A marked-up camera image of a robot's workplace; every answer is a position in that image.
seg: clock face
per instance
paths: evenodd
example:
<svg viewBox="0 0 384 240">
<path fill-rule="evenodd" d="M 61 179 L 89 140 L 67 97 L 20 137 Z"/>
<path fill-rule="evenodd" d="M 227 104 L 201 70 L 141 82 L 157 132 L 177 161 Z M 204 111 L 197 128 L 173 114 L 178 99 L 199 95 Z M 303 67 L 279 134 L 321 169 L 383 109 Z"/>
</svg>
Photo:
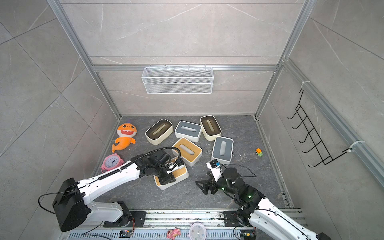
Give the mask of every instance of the clock face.
<svg viewBox="0 0 384 240">
<path fill-rule="evenodd" d="M 205 240 L 207 231 L 201 223 L 194 223 L 189 230 L 189 238 L 192 240 Z"/>
<path fill-rule="evenodd" d="M 118 163 L 119 163 L 119 158 L 117 156 L 111 156 L 107 158 L 107 160 L 105 161 L 105 166 L 107 168 L 111 168 L 116 166 Z"/>
</svg>

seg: black wire rack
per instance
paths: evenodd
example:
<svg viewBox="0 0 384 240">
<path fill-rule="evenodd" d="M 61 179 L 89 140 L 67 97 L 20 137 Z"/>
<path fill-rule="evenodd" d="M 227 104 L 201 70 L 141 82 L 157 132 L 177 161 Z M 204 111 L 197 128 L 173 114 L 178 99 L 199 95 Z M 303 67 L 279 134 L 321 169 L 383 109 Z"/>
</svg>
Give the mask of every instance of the black wire rack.
<svg viewBox="0 0 384 240">
<path fill-rule="evenodd" d="M 303 152 L 303 153 L 308 153 L 308 152 L 310 152 L 312 149 L 315 148 L 316 151 L 317 151 L 317 153 L 319 154 L 319 156 L 320 156 L 320 158 L 321 158 L 321 162 L 319 162 L 319 163 L 316 164 L 315 166 L 310 166 L 310 165 L 308 165 L 308 167 L 316 167 L 316 166 L 318 166 L 320 163 L 323 163 L 324 165 L 327 165 L 328 163 L 331 163 L 331 162 L 335 161 L 337 158 L 339 158 L 339 157 L 343 156 L 344 154 L 348 153 L 348 152 L 349 152 L 348 150 L 351 150 L 350 147 L 347 148 L 347 149 L 345 149 L 344 151 L 342 151 L 341 154 L 340 154 L 339 156 L 335 157 L 335 158 L 333 158 L 333 157 L 331 156 L 331 154 L 329 153 L 329 151 L 328 151 L 328 149 L 327 149 L 327 146 L 325 146 L 325 144 L 324 144 L 323 140 L 321 139 L 319 133 L 317 132 L 317 130 L 316 130 L 316 128 L 314 127 L 314 125 L 312 124 L 312 121 L 310 120 L 310 118 L 308 117 L 307 113 L 305 112 L 305 110 L 303 109 L 303 107 L 302 107 L 301 104 L 300 104 L 300 102 L 301 102 L 301 98 L 303 97 L 303 93 L 304 93 L 303 89 L 301 89 L 299 93 L 301 93 L 301 96 L 300 96 L 299 103 L 297 104 L 297 106 L 296 106 L 296 108 L 295 108 L 296 112 L 295 112 L 295 114 L 294 114 L 291 118 L 288 118 L 288 119 L 292 119 L 292 118 L 297 114 L 297 115 L 300 117 L 301 122 L 300 122 L 300 124 L 299 124 L 297 127 L 292 127 L 292 129 L 298 129 L 298 128 L 303 124 L 304 127 L 305 127 L 305 129 L 306 129 L 306 131 L 307 131 L 307 135 L 306 135 L 304 141 L 302 141 L 302 142 L 299 141 L 299 142 L 300 142 L 300 143 L 304 143 L 304 142 L 307 140 L 308 136 L 309 136 L 310 139 L 311 139 L 311 141 L 312 141 L 312 143 L 313 143 L 313 145 L 314 145 L 310 150 L 308 150 L 308 151 L 306 151 L 306 152 L 304 152 L 304 151 L 302 151 L 302 152 Z M 299 114 L 299 112 L 298 112 L 300 109 L 304 112 L 304 115 L 305 115 L 304 118 L 302 118 L 302 116 L 300 116 L 300 114 Z M 305 125 L 305 123 L 304 123 L 304 120 L 305 120 L 305 119 L 308 119 L 308 121 L 311 123 L 311 127 L 307 127 L 307 126 Z M 319 141 L 318 143 L 315 143 L 315 142 L 314 142 L 314 140 L 313 140 L 313 138 L 312 138 L 312 136 L 311 136 L 311 132 L 312 132 L 312 131 L 315 131 L 315 133 L 316 133 L 317 136 L 319 137 L 320 141 Z M 328 156 L 327 156 L 326 158 L 324 158 L 324 159 L 323 159 L 323 157 L 321 156 L 321 154 L 320 154 L 320 152 L 319 152 L 319 149 L 318 149 L 319 144 L 322 144 L 322 145 L 324 146 L 325 150 L 326 150 L 327 153 L 328 153 Z"/>
</svg>

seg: orange shark plush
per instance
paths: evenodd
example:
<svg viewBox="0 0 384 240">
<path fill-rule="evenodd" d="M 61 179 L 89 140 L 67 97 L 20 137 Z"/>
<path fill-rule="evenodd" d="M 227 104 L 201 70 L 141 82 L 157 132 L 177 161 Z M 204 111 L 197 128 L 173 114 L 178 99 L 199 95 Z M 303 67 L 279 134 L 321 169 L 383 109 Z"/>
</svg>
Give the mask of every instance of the orange shark plush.
<svg viewBox="0 0 384 240">
<path fill-rule="evenodd" d="M 131 143 L 135 144 L 136 141 L 133 139 L 133 136 L 136 135 L 137 130 L 136 127 L 133 126 L 130 123 L 124 123 L 118 127 L 117 133 L 119 135 L 118 138 L 116 138 L 115 143 L 119 143 L 115 146 L 115 144 L 112 144 L 112 152 L 114 153 L 115 150 L 123 150 L 126 147 L 128 147 Z"/>
</svg>

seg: white clock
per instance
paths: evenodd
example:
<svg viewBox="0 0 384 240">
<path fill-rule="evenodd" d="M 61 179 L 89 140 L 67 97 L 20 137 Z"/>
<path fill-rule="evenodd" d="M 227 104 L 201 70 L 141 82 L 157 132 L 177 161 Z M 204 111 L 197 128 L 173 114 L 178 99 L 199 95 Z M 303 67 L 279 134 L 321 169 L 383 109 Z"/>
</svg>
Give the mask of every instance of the white clock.
<svg viewBox="0 0 384 240">
<path fill-rule="evenodd" d="M 189 238 L 191 240 L 205 240 L 207 238 L 207 230 L 202 223 L 195 222 L 189 229 Z"/>
</svg>

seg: aluminum frame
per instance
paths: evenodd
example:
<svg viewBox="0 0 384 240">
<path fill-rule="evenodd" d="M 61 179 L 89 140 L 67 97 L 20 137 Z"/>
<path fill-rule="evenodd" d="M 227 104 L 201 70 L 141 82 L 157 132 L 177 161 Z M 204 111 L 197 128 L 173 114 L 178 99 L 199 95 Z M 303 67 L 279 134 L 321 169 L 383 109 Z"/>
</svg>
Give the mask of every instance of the aluminum frame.
<svg viewBox="0 0 384 240">
<path fill-rule="evenodd" d="M 147 67 L 210 67 L 214 71 L 276 71 L 277 65 L 273 64 L 206 64 L 206 65 L 194 65 L 194 64 L 178 64 L 178 65 L 93 65 L 94 71 L 143 71 Z"/>
<path fill-rule="evenodd" d="M 303 227 L 307 226 L 306 220 L 304 218 L 303 212 L 301 209 L 280 209 L 283 213 L 288 215 L 294 221 L 302 225 Z M 233 231 L 233 227 L 225 227 L 224 219 L 222 218 L 223 211 L 236 211 L 236 209 L 144 209 L 136 211 L 145 211 L 147 212 L 146 218 L 144 221 L 143 228 L 135 228 L 135 231 L 146 231 L 146 232 L 163 232 L 165 230 L 174 228 L 177 226 L 181 230 L 188 230 L 191 223 L 201 222 L 204 223 L 204 226 L 208 230 L 220 231 Z M 79 236 L 81 233 L 93 229 L 99 222 L 88 222 L 82 224 L 76 229 L 70 232 L 63 232 L 60 239 L 65 240 L 70 235 L 75 235 L 77 237 L 71 239 L 88 239 L 89 236 Z M 239 226 L 235 231 L 240 232 L 240 230 L 248 229 L 253 230 L 254 227 L 244 227 Z M 104 228 L 102 226 L 96 228 L 92 233 L 93 234 L 107 234 L 112 232 L 120 232 L 120 230 L 132 230 L 129 227 L 122 228 Z"/>
<path fill-rule="evenodd" d="M 65 14 L 65 11 L 63 9 L 63 6 L 58 0 L 47 0 L 48 4 L 50 5 L 52 11 L 55 13 L 57 19 L 61 23 L 65 33 L 68 35 L 68 38 L 71 40 L 71 43 L 73 44 L 74 48 L 76 49 L 77 53 L 79 54 L 81 60 L 83 61 L 85 67 L 91 74 L 93 80 L 95 81 L 97 87 L 100 89 L 101 93 L 103 94 L 105 100 L 107 101 L 109 107 L 111 108 L 113 114 L 118 119 L 121 114 L 116 107 L 116 104 L 112 100 L 112 97 L 109 95 L 109 91 L 106 89 L 106 87 L 103 84 L 103 81 L 101 80 L 100 76 L 92 69 L 92 62 L 89 58 L 89 55 L 87 54 L 85 48 L 81 44 L 76 32 L 74 31 L 72 24 L 70 23 L 68 16 Z"/>
<path fill-rule="evenodd" d="M 288 205 L 288 207 L 290 208 L 295 208 L 295 205 L 293 204 L 293 200 L 291 198 L 291 195 L 289 194 L 288 192 L 288 188 L 285 184 L 285 181 L 283 179 L 283 175 L 281 174 L 281 171 L 280 171 L 280 168 L 277 164 L 277 161 L 276 161 L 276 158 L 272 152 L 272 148 L 271 146 L 269 145 L 269 142 L 266 140 L 266 134 L 264 132 L 264 129 L 263 127 L 261 126 L 261 123 L 260 123 L 260 120 L 258 120 L 256 117 L 255 118 L 255 122 L 256 122 L 256 125 L 257 125 L 257 128 L 260 132 L 260 136 L 262 138 L 262 141 L 264 143 L 264 146 L 266 146 L 266 154 L 271 162 L 271 166 L 272 166 L 272 169 L 273 169 L 273 172 L 275 173 L 275 176 L 276 176 L 276 179 L 277 179 L 277 183 L 279 184 L 280 186 L 280 190 L 284 193 L 285 195 L 285 201 L 286 201 L 286 204 Z"/>
<path fill-rule="evenodd" d="M 282 63 L 282 60 L 284 58 L 287 58 L 289 57 L 289 55 L 291 54 L 292 52 L 292 49 L 293 47 L 295 46 L 296 42 L 297 42 L 297 39 L 299 38 L 300 34 L 301 34 L 301 31 L 303 30 L 304 28 L 304 25 L 305 23 L 307 22 L 313 8 L 314 8 L 314 5 L 316 4 L 316 1 L 317 0 L 306 0 L 303 4 L 303 7 L 301 8 L 301 11 L 299 13 L 299 16 L 296 20 L 296 23 L 293 27 L 293 30 L 291 32 L 291 35 L 289 36 L 288 38 L 288 41 L 284 47 L 284 50 L 283 50 L 283 53 L 281 54 L 280 56 L 280 59 L 279 59 L 279 62 L 277 64 L 278 66 L 278 69 L 277 69 L 277 72 L 275 72 L 272 77 L 271 77 L 271 80 L 269 81 L 268 83 L 268 86 L 264 92 L 264 95 L 260 101 L 260 104 L 259 106 L 257 107 L 257 110 L 255 112 L 255 117 L 259 117 L 260 114 L 262 113 L 264 107 L 265 107 L 265 104 L 269 98 L 269 96 L 271 95 L 271 92 L 273 90 L 273 87 L 275 86 L 276 84 L 276 81 L 280 75 L 280 72 L 281 72 L 281 63 Z"/>
<path fill-rule="evenodd" d="M 308 78 L 299 70 L 299 68 L 288 58 L 283 59 L 283 66 L 296 78 L 301 84 L 309 81 Z M 336 109 L 324 98 L 324 96 L 311 83 L 303 84 L 302 88 L 306 94 L 312 99 L 315 105 L 320 109 L 328 122 L 333 126 L 336 132 L 351 145 L 352 143 L 362 140 L 362 138 L 353 130 L 353 128 L 345 121 L 345 119 L 336 111 Z M 359 142 L 353 147 L 353 151 L 360 159 L 362 164 L 368 169 L 373 178 L 379 183 L 384 190 L 384 163 L 365 143 Z"/>
<path fill-rule="evenodd" d="M 120 121 L 121 121 L 121 116 L 118 119 L 116 119 L 116 122 L 113 125 L 112 131 L 109 133 L 109 136 L 108 136 L 108 139 L 106 142 L 112 142 L 112 139 L 115 135 L 115 129 L 118 128 Z M 105 153 L 107 151 L 110 151 L 110 150 L 111 150 L 111 146 L 109 144 L 104 144 L 103 150 L 101 151 L 99 159 L 97 160 L 97 163 L 96 163 L 90 177 L 94 177 L 94 176 L 97 176 L 99 174 L 99 170 L 100 170 L 99 166 L 101 166 L 101 163 L 104 161 Z"/>
<path fill-rule="evenodd" d="M 124 238 L 119 238 L 119 233 L 123 229 L 105 229 L 99 230 L 95 229 L 91 232 L 92 235 L 83 236 L 82 233 L 86 232 L 86 230 L 72 230 L 69 236 L 66 238 L 67 240 L 89 240 L 89 239 L 100 239 L 98 235 L 108 237 L 111 240 L 121 240 Z M 129 237 L 129 240 L 169 240 L 167 238 L 167 230 L 168 229 L 148 229 L 148 228 L 135 228 L 134 234 Z M 236 236 L 240 238 L 241 228 L 238 227 L 233 231 L 233 228 L 222 228 L 222 229 L 209 229 L 207 228 L 207 240 L 233 240 L 236 239 L 233 232 L 235 232 Z M 181 240 L 189 240 L 189 229 L 180 229 L 181 235 L 178 236 L 178 239 Z"/>
</svg>

